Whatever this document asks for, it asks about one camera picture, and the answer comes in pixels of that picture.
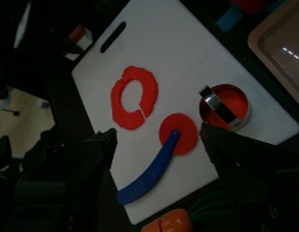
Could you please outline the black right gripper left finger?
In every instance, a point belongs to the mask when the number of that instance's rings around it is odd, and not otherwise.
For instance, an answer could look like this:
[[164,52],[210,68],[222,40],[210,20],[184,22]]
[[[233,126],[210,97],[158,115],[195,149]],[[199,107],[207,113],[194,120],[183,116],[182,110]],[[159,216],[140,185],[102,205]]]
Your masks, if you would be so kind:
[[118,145],[115,129],[98,132],[79,150],[51,144],[46,131],[23,159],[16,186],[16,232],[94,232],[103,172]]

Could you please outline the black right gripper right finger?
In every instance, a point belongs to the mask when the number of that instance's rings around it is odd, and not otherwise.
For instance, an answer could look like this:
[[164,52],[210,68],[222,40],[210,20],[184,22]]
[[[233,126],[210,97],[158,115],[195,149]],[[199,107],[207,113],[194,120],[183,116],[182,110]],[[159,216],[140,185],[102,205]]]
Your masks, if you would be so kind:
[[209,123],[201,136],[242,232],[299,232],[299,154]]

